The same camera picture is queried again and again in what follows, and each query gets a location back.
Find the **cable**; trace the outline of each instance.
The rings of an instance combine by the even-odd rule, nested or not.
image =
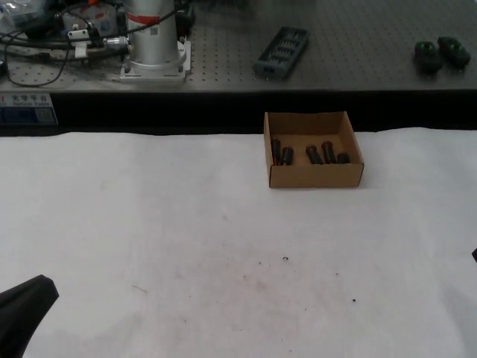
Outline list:
[[[9,33],[10,35],[10,40],[9,42],[12,42],[15,40],[15,38],[17,38],[18,36],[20,36],[21,34],[23,34],[25,32],[26,29],[24,30],[19,30],[19,31],[12,31]],[[42,84],[21,84],[19,82],[16,82],[12,79],[12,77],[10,76],[10,70],[8,69],[8,46],[10,45],[10,43],[7,43],[5,45],[5,53],[4,53],[4,62],[5,62],[5,74],[7,75],[7,78],[9,80],[9,82],[11,82],[12,84],[15,84],[17,86],[21,86],[21,87],[42,87],[42,86],[46,86],[48,84],[52,84],[54,82],[56,82],[56,80],[58,78],[60,78],[61,74],[63,73],[63,70],[65,69],[65,66],[66,66],[66,63],[68,62],[68,55],[69,55],[69,46],[68,48],[66,49],[66,54],[65,54],[65,58],[63,59],[63,62],[61,64],[61,67],[60,67],[60,71],[58,72],[57,76],[55,78],[53,78],[52,80],[50,81],[47,81],[47,82],[44,82]]]
[[[102,39],[112,39],[114,37],[127,36],[129,34],[133,34],[135,32],[142,31],[142,30],[145,30],[147,28],[152,28],[153,26],[156,26],[156,25],[160,24],[161,22],[167,20],[169,17],[175,15],[179,10],[182,10],[185,6],[187,6],[191,2],[192,2],[192,0],[186,0],[185,2],[183,2],[182,6],[178,7],[177,9],[172,10],[171,12],[167,13],[163,17],[158,18],[157,21],[154,21],[150,24],[139,26],[138,28],[134,28],[134,29],[127,30],[127,31],[118,32],[117,34],[111,34],[111,35],[106,35],[106,36],[93,36],[93,37],[90,37],[89,40],[90,41],[97,41],[97,40],[102,40]],[[79,6],[79,4],[72,5],[73,10],[75,8],[84,7],[84,6],[86,6],[86,5],[85,4],[82,5],[82,6]],[[0,36],[2,36],[2,38],[3,37],[10,37],[9,34],[3,34],[3,33],[0,33]],[[24,41],[24,42],[30,42],[30,40],[27,40],[27,39],[17,38],[16,40]],[[84,39],[53,40],[51,43],[68,43],[68,44],[71,44],[71,43],[77,43],[77,42],[81,42],[81,41],[84,41]]]
[[[89,40],[90,41],[96,41],[96,40],[109,39],[109,38],[114,38],[114,37],[119,37],[119,36],[127,36],[128,34],[133,34],[135,32],[142,31],[142,30],[145,30],[147,28],[151,28],[151,27],[153,27],[155,25],[158,25],[161,22],[167,20],[169,17],[175,15],[179,10],[182,10],[186,5],[190,4],[191,1],[192,0],[185,0],[183,2],[182,6],[178,7],[177,9],[174,9],[173,11],[167,13],[163,17],[158,18],[157,21],[154,21],[150,24],[139,26],[138,28],[134,28],[134,29],[127,30],[127,31],[118,32],[117,34],[112,34],[112,35],[107,35],[107,36],[90,37]],[[74,10],[75,8],[78,8],[78,7],[85,7],[85,5],[84,4],[72,5],[71,7],[67,7],[64,11],[65,11],[65,13],[68,13],[69,11]],[[84,19],[82,17],[78,17],[78,18],[82,19],[89,26],[89,23],[86,21],[86,19]],[[66,37],[66,40],[62,40],[62,41],[57,40],[57,41],[54,41],[53,43],[50,43],[50,44],[46,44],[42,41],[32,42],[30,40],[20,39],[19,36],[21,34],[23,34],[27,29],[28,29],[28,27],[26,27],[23,30],[11,31],[10,33],[7,33],[7,34],[0,33],[0,44],[5,45],[5,48],[4,48],[4,63],[5,63],[5,68],[6,68],[5,72],[6,72],[6,75],[7,75],[7,78],[9,80],[9,82],[11,82],[12,84],[15,84],[15,85],[21,86],[21,87],[42,87],[42,86],[46,86],[46,85],[54,83],[56,80],[58,80],[58,78],[60,78],[60,76],[62,75],[63,70],[65,69],[65,66],[68,62],[73,62],[73,60],[78,60],[78,61],[89,60],[88,57],[87,58],[79,58],[79,59],[76,59],[76,58],[75,59],[69,59],[68,58],[72,43],[82,42],[82,41],[84,41],[84,39],[72,39],[71,40],[68,37]],[[3,41],[3,39],[5,37],[10,38],[6,43]],[[16,42],[16,40],[23,41],[26,44],[25,45],[23,45],[23,44],[20,45],[20,43]],[[59,43],[63,43],[63,44],[66,43],[66,54],[65,54],[65,57],[62,60],[60,60],[62,64],[61,64],[61,67],[60,67],[60,71],[58,72],[58,74],[55,78],[53,78],[52,80],[47,81],[45,83],[42,83],[42,84],[21,84],[19,82],[14,81],[11,78],[10,71],[8,69],[8,55],[9,55],[8,47],[9,46],[18,45],[18,46],[21,46],[21,47],[56,49],[56,48],[51,48],[51,47],[55,47]],[[119,55],[119,53],[104,54],[104,56],[101,56],[101,57],[102,58],[108,58],[108,57],[117,56],[117,55]],[[36,57],[35,57],[35,55],[29,55],[29,56],[28,55],[23,55],[22,57],[33,59],[33,58],[39,58],[39,55],[37,55]],[[58,60],[59,59],[48,57],[48,61],[51,61],[51,62],[57,62]]]
[[[67,60],[67,63],[73,63],[73,62],[83,62],[83,61],[96,61],[96,60],[105,60],[107,58],[111,57],[116,57],[116,56],[124,56],[128,54],[129,51],[127,48],[120,48],[118,50],[114,51],[101,51],[101,53],[96,53],[96,54],[88,54],[88,58],[76,58],[76,57],[70,57]],[[52,57],[49,52],[39,52],[37,54],[19,54],[16,52],[8,52],[9,57],[20,57],[20,58],[25,58],[27,60],[39,60],[39,62],[42,63],[55,63],[55,62],[63,62],[63,58],[57,58],[57,57]]]
[[[79,20],[81,20],[82,22],[84,22],[86,24],[86,29],[88,31],[91,31],[91,25],[89,24],[88,20],[86,20],[84,17],[82,17],[80,14],[78,13],[72,13],[70,10],[66,11],[67,14],[73,16],[73,17],[76,17],[78,18]]]

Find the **white clip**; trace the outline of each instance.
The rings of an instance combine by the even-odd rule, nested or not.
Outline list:
[[[72,45],[75,47],[75,57],[76,58],[86,58],[88,57],[86,54],[86,50],[88,49],[88,45],[91,44],[89,41],[89,32],[88,30],[76,30],[68,32],[68,37],[70,40],[82,40],[84,41],[75,41]]]

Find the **black cylinder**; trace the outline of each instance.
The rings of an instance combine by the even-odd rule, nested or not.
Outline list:
[[[325,163],[326,164],[336,164],[335,152],[333,151],[333,143],[324,142],[321,145],[321,149],[323,149],[323,155],[325,157]]]
[[[305,151],[308,154],[308,158],[310,159],[310,162],[312,162],[312,164],[323,165],[323,161],[321,160],[316,145],[307,145]]]
[[[283,152],[282,152],[281,164],[283,166],[290,166],[292,161],[293,161],[293,148],[292,147],[284,147]]]
[[[338,156],[336,157],[336,161],[338,162],[338,164],[351,163],[350,156],[345,151],[343,153],[338,154]]]
[[[281,143],[277,138],[271,140],[271,155],[274,159],[274,166],[278,166],[280,163],[280,149]]]

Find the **cardboard box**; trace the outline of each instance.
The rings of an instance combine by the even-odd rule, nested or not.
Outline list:
[[[270,188],[346,188],[358,186],[364,161],[346,112],[299,114],[266,113],[265,156]],[[282,148],[294,149],[291,166],[274,166],[271,139],[277,138]],[[335,156],[346,151],[350,164],[312,165],[306,155],[308,144],[316,145],[324,161],[321,144],[333,143]]]

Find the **silver cylinder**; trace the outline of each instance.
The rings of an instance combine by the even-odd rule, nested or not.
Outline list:
[[[174,10],[174,0],[125,0],[127,28],[133,30],[157,21]],[[167,69],[181,59],[177,47],[176,19],[170,16],[159,25],[129,35],[130,62],[141,69]]]

